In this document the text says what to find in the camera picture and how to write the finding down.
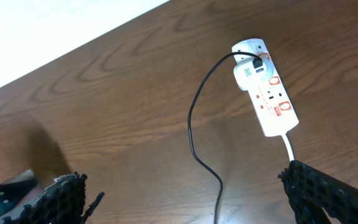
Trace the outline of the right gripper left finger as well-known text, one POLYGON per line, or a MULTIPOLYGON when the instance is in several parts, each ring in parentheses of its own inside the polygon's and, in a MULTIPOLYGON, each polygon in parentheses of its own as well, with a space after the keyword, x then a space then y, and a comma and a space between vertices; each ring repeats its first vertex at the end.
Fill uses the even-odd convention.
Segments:
POLYGON ((89 209, 83 210, 86 180, 85 174, 77 172, 61 175, 36 194, 33 190, 38 185, 16 207, 1 216, 0 223, 85 223, 104 197, 104 192, 100 192, 89 209))

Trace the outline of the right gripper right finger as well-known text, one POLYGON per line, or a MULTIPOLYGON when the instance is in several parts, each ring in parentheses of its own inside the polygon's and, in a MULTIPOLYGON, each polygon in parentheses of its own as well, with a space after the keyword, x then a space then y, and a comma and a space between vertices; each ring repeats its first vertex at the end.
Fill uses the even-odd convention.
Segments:
POLYGON ((297 223, 358 224, 358 189, 294 160, 278 175, 297 223))

